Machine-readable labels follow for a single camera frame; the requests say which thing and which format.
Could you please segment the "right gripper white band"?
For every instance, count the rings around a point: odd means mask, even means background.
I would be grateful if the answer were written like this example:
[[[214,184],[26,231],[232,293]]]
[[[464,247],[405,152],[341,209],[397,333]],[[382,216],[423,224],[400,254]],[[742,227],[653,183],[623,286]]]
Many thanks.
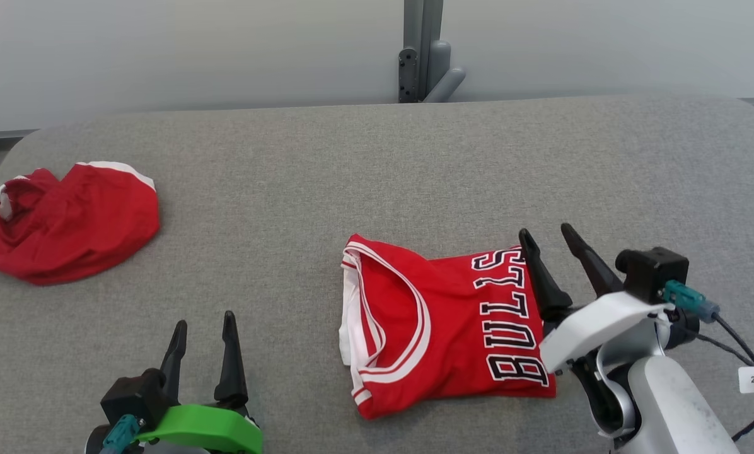
[[[672,303],[652,305],[623,291],[621,279],[569,223],[562,223],[560,230],[571,255],[581,262],[599,298],[571,314],[571,297],[556,284],[542,262],[540,247],[530,231],[520,229],[518,240],[541,319],[562,321],[540,344],[540,356],[547,373],[555,373],[568,360],[576,360],[601,347],[635,327],[649,314],[674,309]]]

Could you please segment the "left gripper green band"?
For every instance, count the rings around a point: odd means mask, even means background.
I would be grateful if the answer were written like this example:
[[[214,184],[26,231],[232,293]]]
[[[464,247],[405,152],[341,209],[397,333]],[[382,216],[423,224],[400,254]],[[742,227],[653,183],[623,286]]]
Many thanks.
[[[186,320],[177,322],[161,363],[161,372],[165,376],[163,391],[168,400],[178,400],[187,330]],[[238,324],[231,310],[224,313],[221,338],[224,342],[223,363],[214,399],[221,407],[244,407],[248,403],[247,379]],[[198,448],[219,454],[264,452],[264,434],[252,419],[233,410],[196,404],[169,408],[156,428],[138,434],[137,441],[155,448]]]

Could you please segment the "red basketball jersey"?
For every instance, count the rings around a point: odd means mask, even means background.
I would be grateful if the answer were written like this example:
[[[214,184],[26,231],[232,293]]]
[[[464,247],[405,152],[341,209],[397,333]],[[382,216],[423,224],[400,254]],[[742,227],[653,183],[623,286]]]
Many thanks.
[[[556,396],[520,245],[427,259],[353,235],[340,266],[340,358],[363,419],[423,400]]]

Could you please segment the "red white shorts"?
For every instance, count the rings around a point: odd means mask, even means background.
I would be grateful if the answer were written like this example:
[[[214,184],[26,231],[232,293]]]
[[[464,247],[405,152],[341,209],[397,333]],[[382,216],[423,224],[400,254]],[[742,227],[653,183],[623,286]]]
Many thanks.
[[[0,272],[37,286],[80,281],[121,264],[160,227],[152,178],[114,161],[45,168],[0,186]]]

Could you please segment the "grey metal frame bracket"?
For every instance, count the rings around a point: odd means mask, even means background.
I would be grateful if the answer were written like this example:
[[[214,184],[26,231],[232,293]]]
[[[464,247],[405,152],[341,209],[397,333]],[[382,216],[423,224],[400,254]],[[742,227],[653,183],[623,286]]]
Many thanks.
[[[397,57],[399,103],[446,103],[466,78],[441,40],[444,0],[403,0],[403,48]]]

